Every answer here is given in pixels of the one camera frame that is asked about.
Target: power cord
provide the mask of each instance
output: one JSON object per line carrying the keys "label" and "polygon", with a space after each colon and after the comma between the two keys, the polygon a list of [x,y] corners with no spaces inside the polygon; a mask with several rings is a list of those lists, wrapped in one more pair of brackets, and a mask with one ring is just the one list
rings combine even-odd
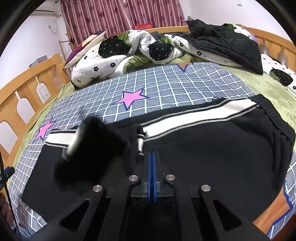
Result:
{"label": "power cord", "polygon": [[6,184],[7,180],[6,180],[6,176],[4,175],[4,164],[3,164],[3,159],[2,159],[1,152],[0,152],[0,174],[1,174],[1,177],[2,177],[2,180],[3,180],[3,185],[4,185],[4,189],[5,189],[7,199],[8,199],[8,202],[9,202],[12,217],[13,217],[13,220],[15,222],[15,227],[17,229],[17,232],[18,232],[19,236],[20,236],[20,240],[22,240],[22,236],[20,235],[20,231],[18,229],[17,221],[15,219],[15,214],[14,214],[13,209],[12,209],[11,199],[10,199],[10,196],[9,196],[9,193],[8,193],[8,188],[7,188],[7,184]]}

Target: curtain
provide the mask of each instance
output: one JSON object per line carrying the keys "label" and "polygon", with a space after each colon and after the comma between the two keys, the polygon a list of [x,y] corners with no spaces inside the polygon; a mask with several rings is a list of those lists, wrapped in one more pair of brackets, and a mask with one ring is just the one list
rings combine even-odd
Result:
{"label": "curtain", "polygon": [[179,0],[61,0],[61,7],[77,46],[99,30],[109,37],[136,24],[181,26],[184,19]]}

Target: red plastic chair back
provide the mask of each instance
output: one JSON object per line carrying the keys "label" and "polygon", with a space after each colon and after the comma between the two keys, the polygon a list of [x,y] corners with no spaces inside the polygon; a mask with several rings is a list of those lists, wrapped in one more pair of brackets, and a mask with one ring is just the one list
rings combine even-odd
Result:
{"label": "red plastic chair back", "polygon": [[145,29],[154,28],[154,26],[153,26],[153,23],[145,23],[145,24],[134,25],[133,28],[135,30],[145,30]]}

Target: silver bolt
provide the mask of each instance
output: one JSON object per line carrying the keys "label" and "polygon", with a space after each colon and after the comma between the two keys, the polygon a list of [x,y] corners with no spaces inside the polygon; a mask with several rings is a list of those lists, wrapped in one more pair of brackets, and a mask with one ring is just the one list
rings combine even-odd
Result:
{"label": "silver bolt", "polygon": [[202,185],[202,190],[204,192],[209,192],[211,190],[211,187],[207,184]]}
{"label": "silver bolt", "polygon": [[101,186],[101,185],[95,185],[94,187],[93,187],[93,191],[94,192],[100,192],[100,191],[102,191],[103,190],[103,187]]}
{"label": "silver bolt", "polygon": [[174,181],[176,179],[176,177],[173,174],[166,175],[165,178],[168,181]]}
{"label": "silver bolt", "polygon": [[137,181],[139,178],[137,175],[130,175],[130,177],[128,178],[130,181],[135,182]]}

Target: wooden bed frame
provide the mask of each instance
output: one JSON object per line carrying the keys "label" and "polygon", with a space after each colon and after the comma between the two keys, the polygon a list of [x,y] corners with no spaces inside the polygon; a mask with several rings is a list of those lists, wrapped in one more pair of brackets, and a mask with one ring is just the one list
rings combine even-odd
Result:
{"label": "wooden bed frame", "polygon": [[[51,95],[44,103],[37,94],[36,87],[38,82],[36,77],[40,83],[46,85]],[[59,85],[70,82],[68,75],[65,70],[63,70],[62,59],[59,54],[55,54],[49,59],[29,68],[0,90],[0,123],[3,121],[7,122],[17,135],[17,141],[10,153],[0,144],[4,168],[12,166],[23,136],[33,124],[39,112],[59,94],[60,90],[54,83],[53,77],[56,77]],[[19,98],[26,98],[35,111],[35,114],[27,124],[17,112]]]}
{"label": "wooden bed frame", "polygon": [[[248,27],[244,28],[250,30],[256,36],[259,44],[265,43],[265,45],[269,48],[270,55],[272,57],[277,58],[278,52],[285,53],[288,57],[289,68],[296,71],[296,47],[292,42],[266,31]],[[189,29],[188,26],[176,26],[152,28],[147,29],[146,31],[149,33],[154,31],[159,33],[188,32]],[[56,75],[60,83],[70,82],[63,66],[64,62],[62,62],[60,55],[56,54],[48,60],[26,70],[0,90],[0,123],[6,121],[17,135],[17,141],[10,153],[8,153],[0,144],[4,167],[11,166],[13,164],[15,155],[21,145],[21,141],[27,129],[33,124],[38,113],[59,93],[59,89],[56,88],[52,76]],[[43,82],[47,86],[51,95],[45,103],[42,103],[37,94],[37,81],[35,77],[37,77],[39,82]],[[27,124],[24,123],[17,112],[16,105],[18,103],[18,97],[15,92],[18,93],[20,98],[27,98],[35,111],[35,114]]]}

